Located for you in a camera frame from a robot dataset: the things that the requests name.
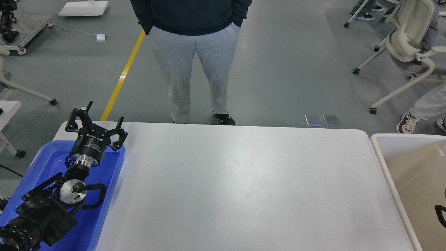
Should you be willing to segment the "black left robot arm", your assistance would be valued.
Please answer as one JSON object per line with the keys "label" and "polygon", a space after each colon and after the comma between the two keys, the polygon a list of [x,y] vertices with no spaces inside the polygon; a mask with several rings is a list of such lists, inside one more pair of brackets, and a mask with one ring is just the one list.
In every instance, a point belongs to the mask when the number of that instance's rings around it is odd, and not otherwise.
{"label": "black left robot arm", "polygon": [[77,139],[65,159],[66,171],[57,173],[21,197],[17,216],[1,227],[2,251],[37,251],[43,242],[52,246],[76,226],[76,213],[102,206],[107,185],[86,184],[92,167],[99,166],[110,147],[118,151],[128,133],[122,128],[124,117],[107,130],[91,120],[88,111],[73,109],[66,123],[67,132]]}

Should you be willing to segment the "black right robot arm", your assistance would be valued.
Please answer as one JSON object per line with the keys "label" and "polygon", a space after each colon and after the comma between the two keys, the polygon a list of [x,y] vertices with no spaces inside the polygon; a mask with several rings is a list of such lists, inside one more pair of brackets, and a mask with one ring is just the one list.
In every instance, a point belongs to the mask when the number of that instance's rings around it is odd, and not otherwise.
{"label": "black right robot arm", "polygon": [[446,212],[446,207],[442,205],[435,205],[434,210],[436,212],[437,220],[444,228],[446,228],[446,220],[444,217],[444,213]]}

